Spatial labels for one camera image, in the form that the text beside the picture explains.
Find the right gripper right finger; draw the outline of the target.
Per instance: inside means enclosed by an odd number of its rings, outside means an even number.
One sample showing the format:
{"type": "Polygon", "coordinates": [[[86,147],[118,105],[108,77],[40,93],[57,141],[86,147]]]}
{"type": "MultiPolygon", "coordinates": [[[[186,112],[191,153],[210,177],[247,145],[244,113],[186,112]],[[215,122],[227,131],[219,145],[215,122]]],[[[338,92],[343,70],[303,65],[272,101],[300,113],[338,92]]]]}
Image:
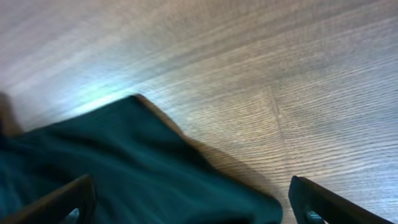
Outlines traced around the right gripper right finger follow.
{"type": "Polygon", "coordinates": [[[292,177],[289,201],[298,224],[393,224],[305,177],[292,177]]]}

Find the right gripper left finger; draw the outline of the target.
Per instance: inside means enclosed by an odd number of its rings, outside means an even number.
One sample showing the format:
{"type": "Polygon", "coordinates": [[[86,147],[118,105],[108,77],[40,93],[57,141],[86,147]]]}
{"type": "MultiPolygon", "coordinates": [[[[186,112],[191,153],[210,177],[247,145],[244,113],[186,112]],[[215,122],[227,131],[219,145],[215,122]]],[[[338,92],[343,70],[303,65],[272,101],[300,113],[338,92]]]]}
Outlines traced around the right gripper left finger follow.
{"type": "Polygon", "coordinates": [[[2,223],[92,223],[96,190],[83,175],[3,219],[2,223]]]}

